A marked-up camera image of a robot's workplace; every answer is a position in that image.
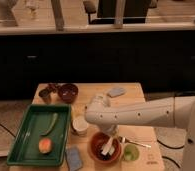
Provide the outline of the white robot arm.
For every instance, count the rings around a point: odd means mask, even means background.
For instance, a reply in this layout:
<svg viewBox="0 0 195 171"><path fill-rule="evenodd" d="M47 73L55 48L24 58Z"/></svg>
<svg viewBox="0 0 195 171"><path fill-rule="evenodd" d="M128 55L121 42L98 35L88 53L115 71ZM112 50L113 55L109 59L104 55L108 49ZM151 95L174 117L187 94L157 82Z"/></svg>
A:
<svg viewBox="0 0 195 171"><path fill-rule="evenodd" d="M195 171L195 96L169 97L111 107L105 95L95 95L85 119L102 132L113 134L117 125L177 127L187 131L181 171Z"/></svg>

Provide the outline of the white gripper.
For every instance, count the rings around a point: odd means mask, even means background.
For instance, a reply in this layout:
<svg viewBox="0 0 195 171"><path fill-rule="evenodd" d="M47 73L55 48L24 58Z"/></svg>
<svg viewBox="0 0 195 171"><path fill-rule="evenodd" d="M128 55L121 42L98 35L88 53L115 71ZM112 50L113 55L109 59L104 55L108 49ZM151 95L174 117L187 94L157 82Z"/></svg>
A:
<svg viewBox="0 0 195 171"><path fill-rule="evenodd" d="M113 143L113 137L118 132L118 126L117 125L99 125L99 129L101 132L103 132L106 135L111 136L108 140L108 142L104 145L102 153L106 155L107 153L112 156L115 152L115 147L112 146Z"/></svg>

